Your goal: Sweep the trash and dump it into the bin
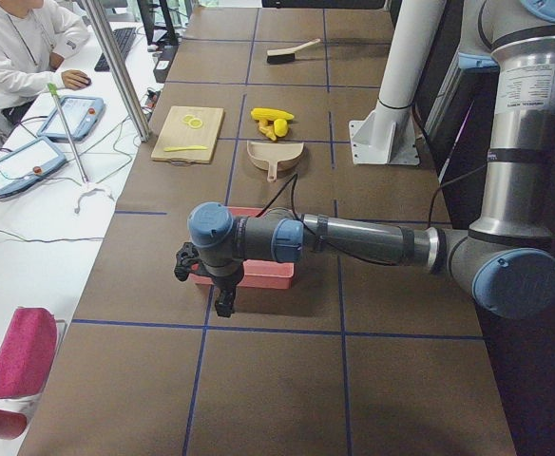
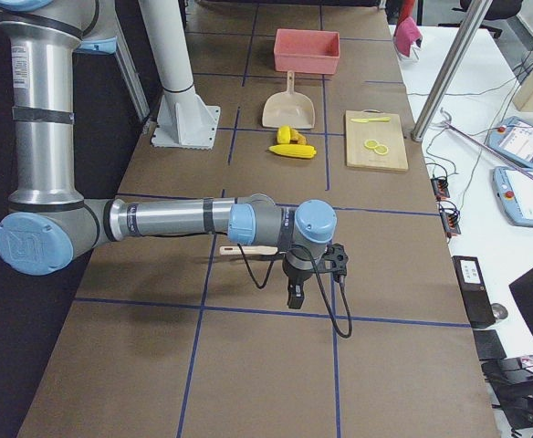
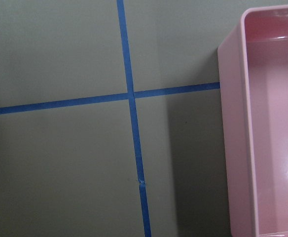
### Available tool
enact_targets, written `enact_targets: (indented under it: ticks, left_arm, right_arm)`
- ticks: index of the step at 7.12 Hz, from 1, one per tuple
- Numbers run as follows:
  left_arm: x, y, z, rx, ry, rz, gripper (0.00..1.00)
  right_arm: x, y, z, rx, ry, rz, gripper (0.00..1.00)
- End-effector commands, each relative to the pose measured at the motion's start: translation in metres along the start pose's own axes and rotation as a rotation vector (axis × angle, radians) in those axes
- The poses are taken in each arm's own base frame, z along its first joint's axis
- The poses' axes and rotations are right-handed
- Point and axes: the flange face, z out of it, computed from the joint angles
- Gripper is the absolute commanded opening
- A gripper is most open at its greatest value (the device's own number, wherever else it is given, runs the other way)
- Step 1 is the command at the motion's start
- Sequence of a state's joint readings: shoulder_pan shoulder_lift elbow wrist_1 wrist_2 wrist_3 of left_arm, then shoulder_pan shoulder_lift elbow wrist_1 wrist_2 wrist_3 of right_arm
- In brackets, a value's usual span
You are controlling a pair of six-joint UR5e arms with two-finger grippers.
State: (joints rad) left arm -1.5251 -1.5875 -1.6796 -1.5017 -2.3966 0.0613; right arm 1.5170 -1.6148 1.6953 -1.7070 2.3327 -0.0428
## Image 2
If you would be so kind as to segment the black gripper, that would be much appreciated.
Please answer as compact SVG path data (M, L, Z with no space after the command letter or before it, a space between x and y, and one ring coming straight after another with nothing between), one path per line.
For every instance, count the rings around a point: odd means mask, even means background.
M301 309L304 302L304 283L314 275L313 265L295 255L285 255L282 266L287 276L287 307Z

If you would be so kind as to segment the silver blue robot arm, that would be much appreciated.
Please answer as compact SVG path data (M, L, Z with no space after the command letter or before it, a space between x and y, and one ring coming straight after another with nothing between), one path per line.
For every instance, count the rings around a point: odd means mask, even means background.
M0 222L0 256L14 270L43 276L100 245L128 237L225 235L241 247L276 248L287 304L298 309L304 283L347 275L333 242L337 216L321 200L296 208L269 197L126 203L85 198L74 183L73 67L77 53L109 54L121 37L111 1L0 1L10 38L18 186Z

